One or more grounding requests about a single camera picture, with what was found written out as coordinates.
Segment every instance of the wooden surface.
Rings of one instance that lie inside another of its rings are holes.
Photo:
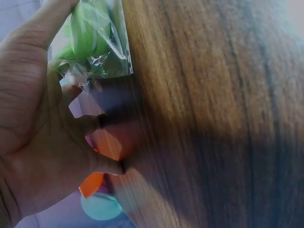
[[[300,2],[124,1],[134,76],[81,104],[138,228],[304,227]]]

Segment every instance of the finger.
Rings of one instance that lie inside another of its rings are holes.
[[[65,84],[61,86],[62,101],[70,105],[81,93],[82,89],[73,84]]]
[[[101,114],[98,116],[94,115],[83,115],[76,119],[80,131],[84,135],[89,135],[95,132],[96,130],[103,128],[107,123],[107,115]]]
[[[94,150],[91,151],[96,160],[95,172],[110,173],[114,175],[122,175],[123,168],[120,162],[111,159],[103,154],[100,154]]]
[[[48,0],[14,35],[29,45],[48,49],[77,3],[78,0]]]

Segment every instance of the skin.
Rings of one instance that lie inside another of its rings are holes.
[[[50,0],[0,44],[0,227],[56,204],[92,172],[122,174],[85,136],[96,116],[75,119],[68,105],[81,92],[61,88],[47,50],[78,0]]]

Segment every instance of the light blue circle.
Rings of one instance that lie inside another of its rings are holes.
[[[81,196],[80,202],[86,215],[98,221],[114,219],[123,210],[114,197],[101,192],[87,199]]]

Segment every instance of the green toy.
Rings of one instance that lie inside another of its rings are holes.
[[[111,21],[103,1],[80,2],[72,12],[70,25],[66,26],[70,29],[66,32],[70,43],[61,49],[56,58],[81,60],[107,53]]]

